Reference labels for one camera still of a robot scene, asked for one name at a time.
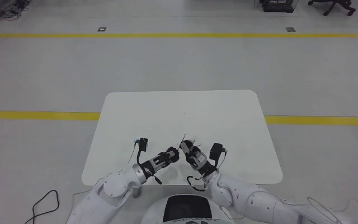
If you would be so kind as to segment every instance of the office chair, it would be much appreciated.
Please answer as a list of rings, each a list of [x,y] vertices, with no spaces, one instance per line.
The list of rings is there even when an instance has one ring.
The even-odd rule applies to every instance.
[[[323,14],[324,16],[328,15],[329,12],[332,11],[332,9],[333,9],[333,7],[335,6],[336,3],[340,4],[346,10],[349,10],[349,12],[347,14],[348,16],[353,15],[353,13],[356,11],[355,8],[350,7],[350,5],[352,4],[351,0],[311,0],[311,1],[308,2],[308,5],[309,6],[312,5],[313,2],[319,2],[319,3],[321,3],[321,2],[333,2],[331,4],[329,10],[324,12],[324,14]]]

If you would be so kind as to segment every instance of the white cable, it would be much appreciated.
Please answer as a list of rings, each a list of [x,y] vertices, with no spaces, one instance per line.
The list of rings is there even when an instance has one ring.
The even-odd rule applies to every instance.
[[[224,159],[223,159],[223,160],[222,160],[222,162],[220,163],[220,165],[219,165],[218,169],[222,166],[222,164],[223,164],[223,162],[224,162],[225,158],[226,158],[226,153],[225,153]]]
[[[348,209],[348,206],[350,205],[351,200],[355,200],[356,202],[358,202],[358,200],[357,200],[356,198],[350,198],[350,199],[348,200],[348,202],[347,202],[347,204],[346,204],[346,206],[345,206],[344,209],[342,209],[342,210],[333,210],[333,209],[332,209],[332,210],[333,210],[334,212],[344,212],[345,210]]]
[[[229,190],[228,188],[226,188],[226,187],[224,187],[224,186],[218,186],[218,187],[227,190],[227,191],[231,194],[231,192],[230,192],[230,190]],[[327,207],[325,207],[324,205],[322,205],[321,203],[319,203],[316,199],[314,199],[314,198],[312,198],[312,197],[307,197],[307,201],[308,201],[309,204],[291,204],[291,203],[288,203],[288,202],[286,202],[286,201],[283,201],[283,200],[280,199],[279,197],[277,197],[277,196],[275,196],[275,195],[273,195],[273,194],[271,194],[271,193],[269,193],[269,192],[263,191],[263,190],[257,190],[257,191],[255,191],[255,192],[253,192],[252,194],[254,194],[254,193],[259,193],[259,192],[267,193],[267,194],[269,194],[269,195],[271,195],[271,196],[277,198],[280,202],[282,202],[282,204],[286,204],[286,205],[288,205],[288,206],[309,206],[309,205],[311,205],[314,209],[316,209],[320,214],[322,214],[323,216],[325,216],[325,218],[329,219],[331,222],[336,223],[336,224],[338,224],[338,223],[343,224]],[[248,197],[248,198],[246,199],[246,201],[245,201],[244,204],[247,204],[247,202],[248,202],[249,199],[250,199],[250,197]],[[319,204],[324,210],[326,210],[328,213],[330,213],[330,214],[336,219],[336,221],[332,220],[332,219],[329,218],[326,214],[324,214],[323,212],[321,212],[321,211],[317,208],[317,206],[315,206],[310,200],[313,200],[313,201],[315,201],[317,204]],[[345,210],[348,208],[348,206],[349,206],[350,200],[348,201],[346,207],[345,207],[343,210],[338,211],[338,212],[343,212],[343,211],[345,211]],[[243,217],[241,217],[241,218],[234,218],[234,220],[237,220],[237,219],[240,220],[240,219],[243,219],[243,218],[245,218],[245,211],[244,211]]]
[[[230,218],[230,217],[226,214],[226,212],[223,210],[223,206],[219,206],[219,208],[220,208],[220,210],[221,210],[222,212],[224,212],[224,214],[226,215],[226,217],[228,217],[228,219],[230,219],[230,220],[242,220],[243,218],[245,218],[245,216],[240,217],[240,218]]]

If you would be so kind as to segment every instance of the wire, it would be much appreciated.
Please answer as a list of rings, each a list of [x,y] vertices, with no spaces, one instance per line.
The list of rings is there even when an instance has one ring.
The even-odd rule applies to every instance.
[[[207,190],[207,188],[204,188],[204,189],[198,189],[198,188],[196,188],[194,185],[192,185],[191,183],[190,183],[190,181],[189,181],[189,179],[190,178],[194,178],[193,176],[187,176],[186,177],[186,181],[188,181],[188,183],[189,183],[189,185],[194,189],[194,190],[196,190],[197,192],[204,192],[204,191],[206,191]]]
[[[218,169],[222,166],[223,162],[225,161],[225,158],[226,158],[226,153],[225,153],[224,159],[223,159],[222,162],[220,163]]]
[[[56,200],[57,200],[57,207],[54,209],[54,210],[51,210],[51,211],[48,211],[48,212],[43,212],[41,214],[37,214],[35,215],[35,206],[41,202],[44,198],[46,198],[47,195],[49,195],[51,192],[55,192],[56,193]],[[42,216],[43,214],[47,214],[47,213],[50,213],[50,212],[54,212],[58,209],[58,207],[60,207],[60,201],[58,199],[58,192],[57,190],[50,190],[49,192],[47,192],[47,194],[45,194],[45,196],[43,196],[43,198],[41,198],[40,200],[38,200],[34,206],[32,206],[32,218],[30,218],[29,220],[27,220],[24,224],[27,224],[29,221],[32,220],[32,224],[35,223],[35,218],[38,217],[38,216]]]
[[[258,0],[258,4],[257,4],[257,6],[255,7],[255,1],[253,1],[253,7],[254,8],[258,8],[258,5],[260,4],[260,1]]]
[[[15,0],[12,4],[0,9],[0,17],[12,21],[21,17],[22,11],[27,11],[31,0]]]
[[[234,198],[233,195],[232,195],[232,193],[230,192],[230,190],[229,190],[228,188],[226,188],[226,187],[224,187],[224,186],[218,186],[218,187],[227,190],[227,191],[231,194],[232,198]],[[314,199],[314,198],[312,198],[312,197],[307,197],[307,201],[308,201],[309,204],[291,204],[291,203],[288,203],[288,202],[286,202],[286,201],[284,201],[284,200],[278,198],[277,196],[275,196],[275,195],[273,195],[273,194],[271,194],[271,193],[269,193],[269,192],[266,192],[266,191],[264,191],[264,190],[257,190],[257,191],[255,191],[255,192],[253,192],[252,194],[254,194],[254,193],[259,193],[259,192],[263,192],[263,193],[269,194],[269,195],[275,197],[275,198],[276,198],[277,200],[279,200],[280,202],[282,202],[282,204],[286,204],[286,205],[288,205],[288,206],[312,206],[312,207],[313,207],[314,209],[316,209],[321,215],[325,216],[325,218],[329,219],[331,222],[336,223],[336,224],[338,224],[338,223],[343,224],[343,223],[329,210],[329,208],[325,207],[324,205],[322,205],[321,203],[319,203],[316,199]],[[246,199],[246,201],[245,201],[244,204],[247,204],[247,202],[248,202],[249,199],[250,199],[250,197],[248,197],[248,198]],[[317,208],[317,206],[315,206],[310,200],[313,200],[314,202],[316,202],[317,204],[319,204],[325,211],[327,211],[329,214],[331,214],[331,215],[336,219],[336,221],[332,220],[332,219],[329,218],[326,214],[324,214],[323,212],[321,212],[321,211]],[[355,198],[350,198],[350,199],[348,200],[347,205],[345,206],[344,209],[342,209],[342,210],[340,210],[340,211],[334,211],[334,210],[332,210],[332,211],[334,211],[334,212],[344,212],[346,209],[348,209],[348,206],[349,206],[351,200],[355,200],[355,201],[358,202],[357,199],[355,199]],[[246,215],[245,215],[245,210],[244,210],[244,215],[243,215],[243,217],[240,217],[240,218],[232,218],[232,219],[233,219],[233,220],[241,220],[241,219],[245,218],[245,216],[246,216]]]
[[[344,209],[342,209],[342,210],[333,210],[334,212],[344,212],[345,210],[347,210],[348,209],[348,206],[350,205],[350,203],[351,203],[351,200],[355,200],[356,202],[358,202],[358,200],[357,199],[355,199],[355,198],[350,198],[349,200],[348,200],[348,202],[347,202],[347,204],[346,204],[346,206],[345,206],[345,208]]]
[[[136,145],[136,142],[134,142],[134,148],[133,148],[133,151],[132,151],[132,155],[130,155],[130,158],[129,158],[129,160],[128,160],[127,164],[128,164],[128,163],[129,163],[129,161],[132,159],[132,156],[133,156],[133,153],[134,153],[134,150],[135,150],[135,145]]]
[[[219,209],[220,209],[222,212],[224,212],[224,214],[226,215],[226,217],[228,217],[228,219],[230,219],[230,220],[242,220],[243,218],[245,218],[245,216],[240,217],[240,218],[230,218],[230,217],[226,214],[226,212],[223,210],[223,206],[219,206]]]

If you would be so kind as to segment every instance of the black cable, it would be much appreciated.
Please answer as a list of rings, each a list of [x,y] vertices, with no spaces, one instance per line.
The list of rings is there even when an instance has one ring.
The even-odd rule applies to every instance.
[[[129,161],[132,159],[132,156],[133,156],[133,153],[134,153],[134,150],[135,150],[135,145],[136,145],[136,142],[134,142],[134,148],[133,148],[133,151],[132,151],[132,155],[130,155],[130,158],[129,158],[129,160],[128,160],[127,164],[128,164],[128,163],[129,163]]]
[[[41,213],[41,214],[37,214],[35,215],[35,206],[41,202],[44,198],[46,198],[47,195],[49,195],[51,192],[55,192],[56,193],[56,200],[57,200],[57,207],[54,209],[54,210],[51,210],[51,211],[48,211],[48,212],[44,212],[44,213]],[[40,200],[38,200],[34,206],[32,206],[32,218],[30,218],[29,220],[27,220],[24,224],[27,224],[29,221],[32,220],[32,224],[35,224],[35,218],[38,217],[38,216],[42,216],[43,214],[47,214],[47,213],[50,213],[50,212],[54,212],[58,209],[58,207],[60,207],[60,201],[58,199],[58,192],[57,190],[50,190],[49,192],[47,192],[47,194],[45,194],[45,196],[43,196],[43,198],[41,198]]]
[[[12,4],[0,9],[0,17],[6,20],[16,20],[21,17],[22,11],[27,11],[31,0],[15,0]]]
[[[188,181],[188,184],[189,184],[194,190],[196,190],[197,192],[204,192],[204,191],[206,191],[206,189],[198,189],[198,188],[194,187],[193,185],[191,185],[191,183],[190,183],[190,181],[189,181],[189,178],[194,178],[194,177],[193,177],[193,176],[187,176],[187,177],[186,177],[186,181]]]

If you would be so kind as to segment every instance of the black square floor marker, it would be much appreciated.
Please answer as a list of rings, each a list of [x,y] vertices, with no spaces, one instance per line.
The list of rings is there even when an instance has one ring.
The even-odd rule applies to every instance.
[[[106,32],[107,28],[106,27],[100,27],[97,32]]]
[[[286,27],[287,32],[296,32],[293,27]]]

